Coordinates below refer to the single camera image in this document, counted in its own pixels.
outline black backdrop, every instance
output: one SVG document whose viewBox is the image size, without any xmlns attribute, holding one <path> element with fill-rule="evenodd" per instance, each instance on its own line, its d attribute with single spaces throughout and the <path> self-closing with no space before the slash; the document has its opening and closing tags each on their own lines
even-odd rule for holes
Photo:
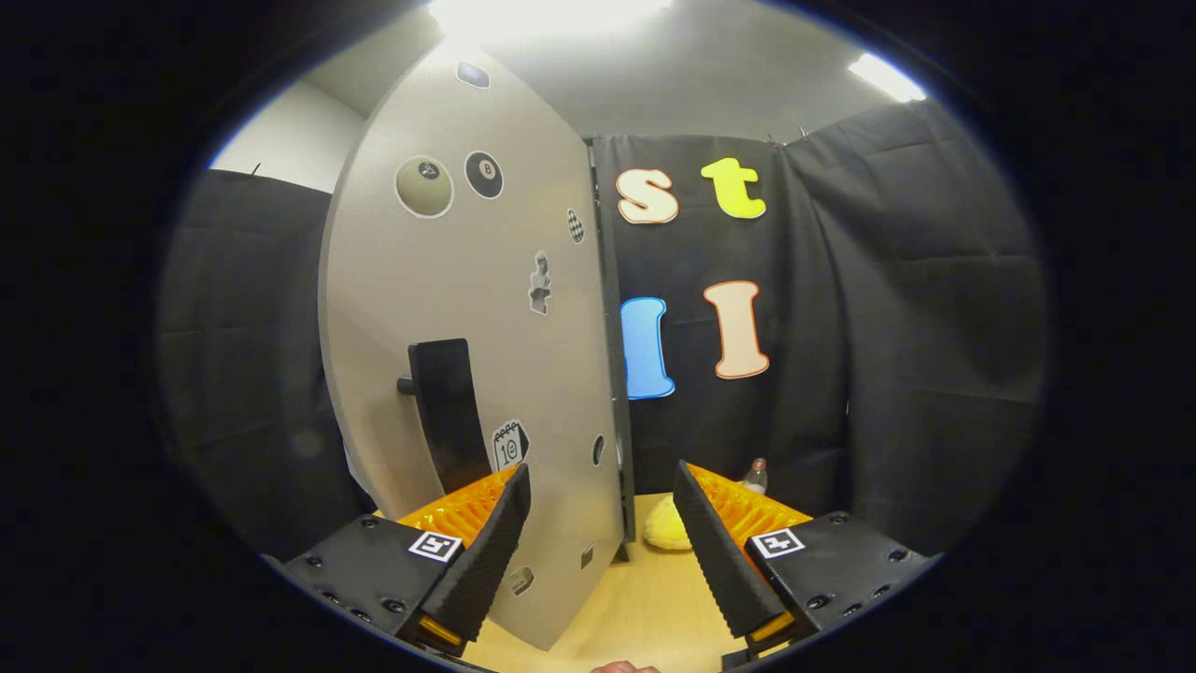
<svg viewBox="0 0 1196 673">
<path fill-rule="evenodd" d="M 330 197 L 202 173 L 158 295 L 167 447 L 255 550 L 283 562 L 374 509 L 349 476 L 321 359 L 316 283 Z"/>
<path fill-rule="evenodd" d="M 700 170 L 724 157 L 757 171 L 762 216 L 719 208 Z M 621 299 L 669 306 L 677 390 L 630 403 L 636 491 L 667 491 L 678 459 L 738 479 L 763 457 L 786 504 L 850 509 L 927 555 L 957 542 L 1029 442 L 1048 342 L 1029 222 L 945 110 L 885 105 L 783 147 L 602 137 L 594 158 Z M 618 214 L 615 179 L 633 167 L 672 178 L 672 221 Z M 714 374 L 702 289 L 725 280 L 761 288 L 771 363 L 757 377 Z"/>
</svg>

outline white door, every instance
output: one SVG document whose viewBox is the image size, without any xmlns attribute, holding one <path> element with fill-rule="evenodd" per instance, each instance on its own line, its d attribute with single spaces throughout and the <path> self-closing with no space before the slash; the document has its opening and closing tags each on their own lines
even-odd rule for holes
<svg viewBox="0 0 1196 673">
<path fill-rule="evenodd" d="M 565 120 L 486 54 L 441 44 L 370 117 L 321 263 L 336 417 L 388 518 L 443 495 L 416 402 L 396 393 L 407 349 L 468 341 L 490 467 L 524 458 L 532 489 L 489 616 L 542 649 L 623 534 L 592 189 Z M 526 457 L 495 452 L 512 421 Z"/>
</svg>

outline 8 ball sticker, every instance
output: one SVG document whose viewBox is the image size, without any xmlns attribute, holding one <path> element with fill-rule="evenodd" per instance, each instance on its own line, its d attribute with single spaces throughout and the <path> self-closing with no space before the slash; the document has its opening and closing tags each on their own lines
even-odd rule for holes
<svg viewBox="0 0 1196 673">
<path fill-rule="evenodd" d="M 465 157 L 465 179 L 483 198 L 498 198 L 502 194 L 502 169 L 486 152 L 470 152 Z"/>
<path fill-rule="evenodd" d="M 494 432 L 495 471 L 521 463 L 531 448 L 531 440 L 523 429 L 523 423 L 512 420 Z"/>
<path fill-rule="evenodd" d="M 785 556 L 787 553 L 806 549 L 806 546 L 801 544 L 801 540 L 793 534 L 793 531 L 789 531 L 788 528 L 773 531 L 771 533 L 764 533 L 763 536 L 753 536 L 751 542 L 756 545 L 756 549 L 759 550 L 761 556 L 764 558 L 776 558 L 779 556 Z"/>
</svg>

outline cutout letter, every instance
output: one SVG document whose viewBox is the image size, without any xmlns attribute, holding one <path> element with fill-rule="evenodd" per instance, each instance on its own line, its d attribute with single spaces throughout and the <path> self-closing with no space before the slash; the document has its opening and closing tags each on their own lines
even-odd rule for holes
<svg viewBox="0 0 1196 673">
<path fill-rule="evenodd" d="M 623 359 L 627 361 L 627 399 L 664 398 L 676 390 L 665 375 L 665 356 L 660 348 L 660 316 L 665 301 L 655 296 L 636 296 L 623 301 L 618 314 L 623 320 Z"/>
<path fill-rule="evenodd" d="M 714 196 L 722 212 L 739 219 L 755 219 L 764 214 L 763 198 L 749 198 L 745 182 L 759 177 L 752 169 L 739 167 L 739 159 L 727 157 L 702 169 L 702 177 L 714 178 Z"/>
<path fill-rule="evenodd" d="M 615 189 L 623 196 L 618 202 L 618 214 L 631 224 L 664 224 L 671 220 L 681 210 L 677 197 L 665 191 L 671 186 L 672 178 L 663 170 L 623 171 L 615 181 Z"/>
<path fill-rule="evenodd" d="M 719 312 L 722 360 L 714 373 L 720 379 L 745 379 L 768 369 L 768 356 L 759 353 L 756 339 L 756 314 L 751 306 L 756 294 L 759 294 L 759 287 L 746 280 L 719 282 L 702 292 Z"/>
</svg>

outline yellow stuffed toy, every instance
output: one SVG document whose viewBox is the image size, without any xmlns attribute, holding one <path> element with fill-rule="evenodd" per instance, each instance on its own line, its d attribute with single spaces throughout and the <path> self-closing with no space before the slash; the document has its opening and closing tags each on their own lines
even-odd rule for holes
<svg viewBox="0 0 1196 673">
<path fill-rule="evenodd" d="M 663 550 L 685 551 L 694 549 L 685 534 L 685 525 L 677 514 L 672 494 L 660 498 L 643 520 L 643 540 Z"/>
</svg>

